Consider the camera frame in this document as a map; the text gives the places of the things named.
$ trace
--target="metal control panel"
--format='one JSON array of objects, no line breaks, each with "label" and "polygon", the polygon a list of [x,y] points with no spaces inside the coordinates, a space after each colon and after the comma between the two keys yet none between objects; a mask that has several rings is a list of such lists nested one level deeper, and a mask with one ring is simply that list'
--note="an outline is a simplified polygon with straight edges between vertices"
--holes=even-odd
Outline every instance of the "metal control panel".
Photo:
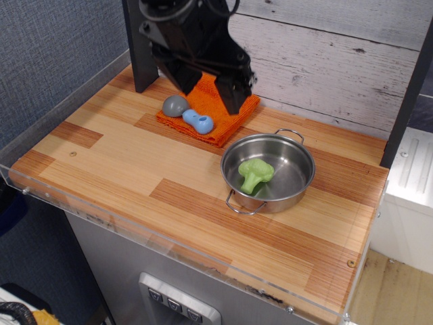
[{"label": "metal control panel", "polygon": [[150,301],[166,306],[194,324],[221,325],[221,315],[215,308],[150,274],[140,274],[139,286],[145,302],[150,298]]}]

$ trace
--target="black vertical post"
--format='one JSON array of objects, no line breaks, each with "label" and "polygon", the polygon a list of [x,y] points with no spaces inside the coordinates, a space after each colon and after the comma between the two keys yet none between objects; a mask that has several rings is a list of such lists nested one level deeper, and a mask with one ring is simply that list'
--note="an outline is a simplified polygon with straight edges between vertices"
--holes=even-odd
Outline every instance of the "black vertical post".
[{"label": "black vertical post", "polygon": [[388,143],[386,144],[385,152],[380,165],[391,168],[392,162],[397,154],[403,135],[407,127],[407,123],[411,118],[411,114],[417,102],[418,95],[421,91],[424,79],[426,78],[428,68],[433,58],[433,20],[427,31],[426,39],[422,45],[418,56],[417,63],[413,69],[413,74],[409,85],[407,86],[406,94],[401,103],[400,110],[392,128]]},{"label": "black vertical post", "polygon": [[158,68],[150,54],[150,40],[139,34],[139,27],[144,21],[139,0],[122,0],[122,4],[135,91],[141,93],[158,78]]}]

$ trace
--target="orange towel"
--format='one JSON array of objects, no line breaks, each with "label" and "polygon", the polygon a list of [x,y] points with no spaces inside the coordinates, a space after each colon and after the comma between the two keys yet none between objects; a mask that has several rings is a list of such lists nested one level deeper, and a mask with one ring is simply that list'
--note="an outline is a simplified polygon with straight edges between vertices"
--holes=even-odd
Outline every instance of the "orange towel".
[{"label": "orange towel", "polygon": [[199,134],[182,117],[168,117],[164,115],[162,110],[156,114],[157,121],[218,148],[224,146],[227,140],[258,106],[260,98],[256,95],[251,95],[242,105],[239,114],[229,115],[215,87],[214,80],[215,77],[203,74],[203,77],[198,81],[191,93],[187,96],[184,93],[180,93],[198,114],[207,115],[212,118],[214,128],[210,133]]}]

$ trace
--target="wooden countertop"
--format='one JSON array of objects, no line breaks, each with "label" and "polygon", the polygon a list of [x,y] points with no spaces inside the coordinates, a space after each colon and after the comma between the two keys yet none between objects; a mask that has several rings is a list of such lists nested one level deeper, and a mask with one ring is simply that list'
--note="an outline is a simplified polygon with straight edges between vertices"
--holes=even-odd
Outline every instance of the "wooden countertop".
[{"label": "wooden countertop", "polygon": [[[25,154],[9,176],[114,231],[162,246],[158,234],[170,238],[178,258],[215,267],[273,303],[336,322],[388,175],[379,166],[386,142],[259,106],[218,149],[156,122],[163,101],[176,92],[159,78],[136,93],[128,67]],[[221,155],[241,137],[282,127],[305,137],[316,163],[314,181],[301,202],[282,213],[234,213],[225,204]]]}]

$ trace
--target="stainless steel pot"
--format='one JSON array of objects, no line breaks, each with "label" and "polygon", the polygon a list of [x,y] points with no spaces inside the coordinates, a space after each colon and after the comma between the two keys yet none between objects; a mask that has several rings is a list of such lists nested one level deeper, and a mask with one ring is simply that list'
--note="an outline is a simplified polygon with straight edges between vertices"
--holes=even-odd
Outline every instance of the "stainless steel pot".
[{"label": "stainless steel pot", "polygon": [[[278,134],[281,131],[295,133],[301,142]],[[315,163],[303,146],[304,137],[291,129],[279,129],[275,133],[261,133],[243,137],[233,143],[221,159],[221,173],[231,188],[227,206],[243,215],[257,212],[276,213],[298,203],[315,175]],[[259,183],[251,195],[240,191],[244,178],[237,171],[239,165],[251,158],[260,158],[275,169],[273,178]],[[240,211],[230,204],[230,198],[250,211]]]}]

